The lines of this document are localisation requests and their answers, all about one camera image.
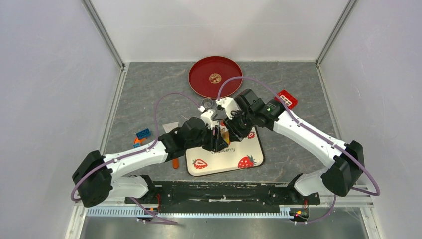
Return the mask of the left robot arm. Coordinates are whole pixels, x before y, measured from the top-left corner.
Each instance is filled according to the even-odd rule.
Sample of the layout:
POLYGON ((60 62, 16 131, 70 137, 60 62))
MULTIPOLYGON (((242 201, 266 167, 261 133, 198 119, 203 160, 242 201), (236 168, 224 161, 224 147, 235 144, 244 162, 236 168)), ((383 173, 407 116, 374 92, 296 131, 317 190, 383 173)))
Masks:
POLYGON ((144 203, 155 200, 156 190, 150 179, 123 181, 120 178, 140 168, 161 164, 184 156, 188 149, 218 152, 229 146, 229 131, 219 123, 210 126, 192 117, 181 127, 159 136, 152 143, 125 152, 87 154, 72 175, 75 187, 71 199, 93 207, 111 197, 135 197, 144 203))

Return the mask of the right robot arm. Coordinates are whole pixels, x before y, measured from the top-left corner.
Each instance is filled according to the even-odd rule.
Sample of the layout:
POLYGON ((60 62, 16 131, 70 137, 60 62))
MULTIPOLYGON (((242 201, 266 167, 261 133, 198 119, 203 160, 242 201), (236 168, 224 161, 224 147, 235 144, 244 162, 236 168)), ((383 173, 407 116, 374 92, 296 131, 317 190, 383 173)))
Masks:
POLYGON ((324 165, 321 170, 298 174, 290 182, 287 195, 293 203, 300 203, 320 190, 345 197, 363 173, 359 168, 364 163, 360 143, 354 140, 345 143, 330 137, 300 119, 279 100, 265 103, 251 89, 246 89, 235 98, 216 102, 227 114, 224 124, 231 141, 242 141, 255 127, 266 128, 294 141, 324 165))

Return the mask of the wooden roller with handle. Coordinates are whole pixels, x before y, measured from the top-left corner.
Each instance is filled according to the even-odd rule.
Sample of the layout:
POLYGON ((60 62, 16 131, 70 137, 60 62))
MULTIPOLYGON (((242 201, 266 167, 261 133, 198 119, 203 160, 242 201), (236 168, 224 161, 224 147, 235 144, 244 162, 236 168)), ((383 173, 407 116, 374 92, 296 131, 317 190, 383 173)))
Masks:
POLYGON ((230 145, 230 136, 229 136, 229 132, 228 132, 228 130, 227 129, 222 129, 221 130, 221 135, 222 135, 222 138, 223 138, 223 140, 228 144, 228 145, 230 145))

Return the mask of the white strawberry tray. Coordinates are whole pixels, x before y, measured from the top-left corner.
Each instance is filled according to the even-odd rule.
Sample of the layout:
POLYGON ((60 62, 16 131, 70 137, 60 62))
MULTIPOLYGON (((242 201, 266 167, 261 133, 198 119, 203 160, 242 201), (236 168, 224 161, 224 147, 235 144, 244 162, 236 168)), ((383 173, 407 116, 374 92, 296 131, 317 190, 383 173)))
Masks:
POLYGON ((261 166, 265 161, 257 128, 241 142, 232 142, 228 148, 219 152, 192 148, 185 155, 187 171, 190 175, 201 177, 239 169, 261 166))

